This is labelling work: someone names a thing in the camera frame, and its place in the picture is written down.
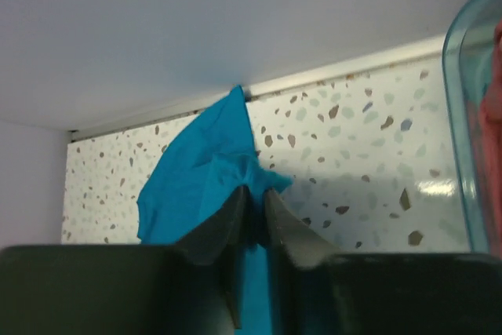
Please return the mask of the blue t shirt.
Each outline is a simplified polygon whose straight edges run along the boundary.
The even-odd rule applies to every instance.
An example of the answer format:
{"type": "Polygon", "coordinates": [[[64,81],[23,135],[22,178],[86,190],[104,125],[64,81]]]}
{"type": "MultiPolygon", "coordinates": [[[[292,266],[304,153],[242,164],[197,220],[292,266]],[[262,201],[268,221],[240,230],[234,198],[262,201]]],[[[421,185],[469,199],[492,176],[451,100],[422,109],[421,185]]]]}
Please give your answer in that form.
{"type": "Polygon", "coordinates": [[[291,179],[260,166],[241,87],[205,109],[163,152],[137,199],[138,238],[143,244],[177,241],[215,214],[234,189],[252,199],[246,225],[242,334],[272,331],[268,288],[264,194],[283,192],[291,179]]]}

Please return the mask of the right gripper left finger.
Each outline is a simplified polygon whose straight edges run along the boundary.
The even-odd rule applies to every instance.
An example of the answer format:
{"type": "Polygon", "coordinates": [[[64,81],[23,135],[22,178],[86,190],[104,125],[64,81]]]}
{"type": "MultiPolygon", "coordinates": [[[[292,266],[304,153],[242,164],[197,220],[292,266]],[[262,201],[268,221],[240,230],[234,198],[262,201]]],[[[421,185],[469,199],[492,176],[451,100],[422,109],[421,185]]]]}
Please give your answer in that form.
{"type": "Polygon", "coordinates": [[[232,334],[242,326],[249,189],[169,245],[12,246],[4,334],[232,334]]]}

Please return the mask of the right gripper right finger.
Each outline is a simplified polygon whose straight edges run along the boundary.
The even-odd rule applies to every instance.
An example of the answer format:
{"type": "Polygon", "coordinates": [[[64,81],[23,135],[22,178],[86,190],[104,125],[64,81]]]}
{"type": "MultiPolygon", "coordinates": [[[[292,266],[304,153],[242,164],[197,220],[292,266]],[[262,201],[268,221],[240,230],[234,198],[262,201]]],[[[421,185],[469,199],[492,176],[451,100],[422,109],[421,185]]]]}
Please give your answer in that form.
{"type": "Polygon", "coordinates": [[[273,190],[264,215],[275,334],[498,334],[501,262],[482,253],[346,253],[273,190]]]}

